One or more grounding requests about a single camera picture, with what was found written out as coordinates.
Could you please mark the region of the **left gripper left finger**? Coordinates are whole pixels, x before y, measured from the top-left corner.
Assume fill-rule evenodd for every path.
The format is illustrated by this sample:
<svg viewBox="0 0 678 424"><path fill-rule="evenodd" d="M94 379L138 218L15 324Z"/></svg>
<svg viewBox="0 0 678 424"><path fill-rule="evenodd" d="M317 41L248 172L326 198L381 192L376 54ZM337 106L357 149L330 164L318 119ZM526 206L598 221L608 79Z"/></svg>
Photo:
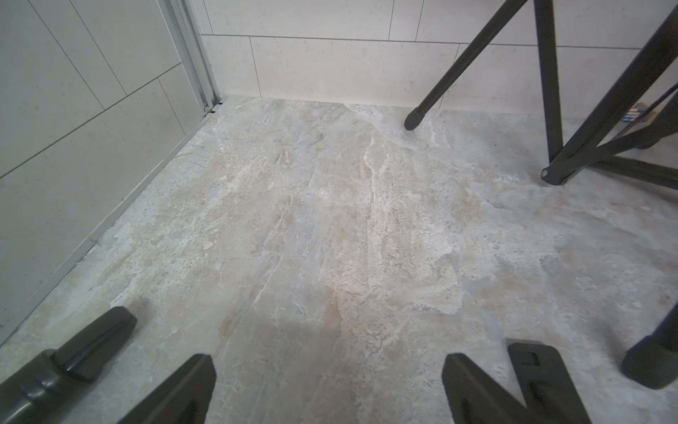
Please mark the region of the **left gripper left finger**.
<svg viewBox="0 0 678 424"><path fill-rule="evenodd" d="M215 380L212 357L195 354L119 423L204 423Z"/></svg>

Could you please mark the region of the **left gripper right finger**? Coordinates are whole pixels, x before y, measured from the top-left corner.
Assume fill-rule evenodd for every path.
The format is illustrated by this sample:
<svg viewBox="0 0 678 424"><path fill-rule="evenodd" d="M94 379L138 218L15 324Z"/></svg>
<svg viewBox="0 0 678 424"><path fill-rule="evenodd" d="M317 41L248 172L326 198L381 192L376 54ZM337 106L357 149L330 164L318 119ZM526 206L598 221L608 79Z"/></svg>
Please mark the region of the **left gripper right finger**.
<svg viewBox="0 0 678 424"><path fill-rule="evenodd" d="M448 354L441 373L455 423L534 423L535 417L463 353Z"/></svg>

